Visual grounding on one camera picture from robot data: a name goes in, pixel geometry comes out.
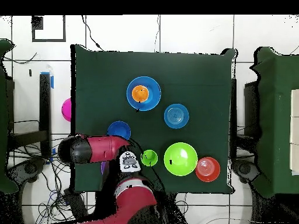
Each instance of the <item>purple object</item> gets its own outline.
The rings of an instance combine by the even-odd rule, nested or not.
[[[106,166],[106,162],[102,162],[102,164],[100,165],[100,170],[101,170],[102,174],[105,170],[105,166]]]
[[[67,99],[65,102],[63,102],[62,108],[61,108],[61,112],[63,117],[71,122],[71,98]]]

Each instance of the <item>green cloth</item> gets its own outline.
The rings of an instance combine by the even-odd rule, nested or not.
[[[260,74],[258,166],[262,174],[253,186],[265,198],[278,193],[298,194],[299,176],[290,170],[291,91],[299,89],[299,56],[278,55],[269,47],[257,52]]]
[[[152,149],[158,154],[154,169],[167,192],[232,193],[227,184],[227,164],[234,49],[224,55],[164,54],[95,52],[75,45],[75,51],[77,133],[106,135],[112,122],[124,121],[143,150]],[[139,76],[152,77],[161,87],[161,100],[150,111],[136,112],[127,101],[128,84]],[[181,129],[171,129],[164,122],[164,111],[173,103],[183,104],[189,111],[189,122]],[[183,177],[170,174],[163,157],[175,142],[190,144],[199,158],[217,159],[221,166],[218,179],[202,182],[195,171]],[[87,170],[92,166],[82,165]],[[98,181],[85,177],[77,168],[75,190],[86,191],[91,185],[98,190]],[[93,172],[100,180],[98,168]],[[150,167],[142,166],[142,173],[159,187]]]
[[[4,55],[13,49],[9,40],[0,40],[0,192],[5,194],[19,191],[17,184],[6,176],[7,144],[8,144],[8,105],[6,99],[6,77],[2,63]]]

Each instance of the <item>robot label sticker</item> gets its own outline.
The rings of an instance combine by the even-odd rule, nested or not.
[[[141,170],[136,155],[130,151],[125,151],[119,158],[120,170],[123,173],[134,173]]]

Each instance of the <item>blue cup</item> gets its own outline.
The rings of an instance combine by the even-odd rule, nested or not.
[[[173,129],[184,127],[189,120],[189,112],[182,104],[172,104],[164,112],[166,125]]]
[[[143,85],[148,89],[148,99],[141,103],[135,101],[132,97],[132,91],[138,85]],[[128,85],[127,100],[129,104],[135,109],[139,109],[140,111],[151,110],[156,105],[158,105],[160,98],[161,98],[161,88],[159,84],[154,79],[148,76],[137,77],[134,80],[132,80]]]
[[[110,136],[121,136],[129,140],[131,129],[126,122],[116,121],[109,125],[107,134]]]

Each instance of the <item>green cup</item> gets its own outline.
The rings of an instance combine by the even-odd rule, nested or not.
[[[141,162],[147,167],[151,167],[158,161],[158,155],[155,151],[148,149],[141,154]]]
[[[188,175],[197,166],[197,153],[191,145],[177,142],[166,150],[164,165],[173,175]]]

